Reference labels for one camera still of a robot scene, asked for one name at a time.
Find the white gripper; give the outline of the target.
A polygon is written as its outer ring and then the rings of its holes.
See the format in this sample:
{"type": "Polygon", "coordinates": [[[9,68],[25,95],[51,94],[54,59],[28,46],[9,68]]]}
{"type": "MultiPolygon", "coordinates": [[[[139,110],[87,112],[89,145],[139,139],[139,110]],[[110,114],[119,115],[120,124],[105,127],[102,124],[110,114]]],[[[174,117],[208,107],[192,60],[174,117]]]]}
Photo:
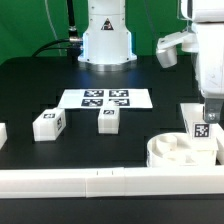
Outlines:
{"type": "Polygon", "coordinates": [[[224,104],[224,0],[178,0],[178,18],[188,22],[186,29],[160,38],[156,56],[168,68],[177,63],[178,44],[196,55],[196,80],[206,98],[203,119],[218,123],[224,104]]]}

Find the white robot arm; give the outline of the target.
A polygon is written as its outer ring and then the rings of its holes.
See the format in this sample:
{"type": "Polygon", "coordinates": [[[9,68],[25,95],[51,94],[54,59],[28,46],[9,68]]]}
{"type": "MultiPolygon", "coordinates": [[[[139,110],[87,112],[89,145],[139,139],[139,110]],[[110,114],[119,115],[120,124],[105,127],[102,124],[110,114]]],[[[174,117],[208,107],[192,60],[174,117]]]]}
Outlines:
{"type": "MultiPolygon", "coordinates": [[[[195,55],[198,88],[204,98],[203,120],[220,121],[224,105],[224,0],[178,0],[184,31],[158,40],[162,67],[177,63],[176,46],[195,55]]],[[[113,71],[133,62],[131,33],[125,24],[125,0],[88,0],[89,25],[83,34],[80,63],[98,71],[113,71]]]]}

